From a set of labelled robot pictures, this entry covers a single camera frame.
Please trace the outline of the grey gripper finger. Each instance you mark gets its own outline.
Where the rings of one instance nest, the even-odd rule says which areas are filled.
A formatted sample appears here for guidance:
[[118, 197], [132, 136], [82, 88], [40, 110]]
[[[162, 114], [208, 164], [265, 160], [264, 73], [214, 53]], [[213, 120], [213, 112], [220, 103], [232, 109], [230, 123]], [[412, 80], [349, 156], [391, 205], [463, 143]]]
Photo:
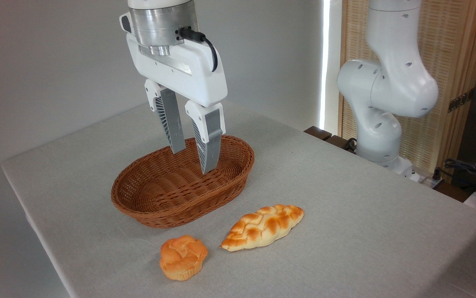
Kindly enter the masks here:
[[151, 111], [158, 114], [170, 149], [177, 154], [186, 148], [177, 95], [174, 91], [147, 79], [145, 89]]
[[216, 168], [220, 156], [221, 136], [225, 133], [223, 106], [218, 103], [206, 108], [188, 101], [185, 109], [192, 119], [202, 173], [207, 174]]

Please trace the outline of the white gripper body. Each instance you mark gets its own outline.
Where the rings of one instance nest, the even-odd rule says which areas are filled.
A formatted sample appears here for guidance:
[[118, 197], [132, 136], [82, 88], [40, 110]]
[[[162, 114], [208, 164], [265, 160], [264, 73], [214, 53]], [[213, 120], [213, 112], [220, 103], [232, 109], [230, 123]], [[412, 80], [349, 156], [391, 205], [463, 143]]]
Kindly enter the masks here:
[[127, 32], [127, 44], [135, 68], [144, 77], [196, 103], [210, 107], [228, 94], [227, 82], [219, 53], [213, 72], [213, 51], [205, 43], [185, 40], [169, 47], [168, 56], [156, 56]]

